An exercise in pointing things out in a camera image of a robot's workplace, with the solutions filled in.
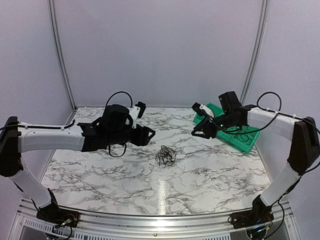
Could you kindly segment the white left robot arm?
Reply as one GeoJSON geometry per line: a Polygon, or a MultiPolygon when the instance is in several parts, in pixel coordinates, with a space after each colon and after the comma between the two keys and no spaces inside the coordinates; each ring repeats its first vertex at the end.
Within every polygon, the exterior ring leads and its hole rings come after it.
{"type": "Polygon", "coordinates": [[[148,145],[156,132],[138,123],[145,109],[142,102],[130,107],[106,105],[95,120],[73,120],[67,125],[38,125],[10,116],[0,129],[0,175],[32,201],[38,219],[74,227],[79,212],[60,207],[53,191],[41,183],[33,170],[43,168],[50,153],[57,150],[110,153],[114,145],[148,145]],[[39,167],[29,168],[26,160],[30,157],[44,159],[39,160],[39,167]]]}

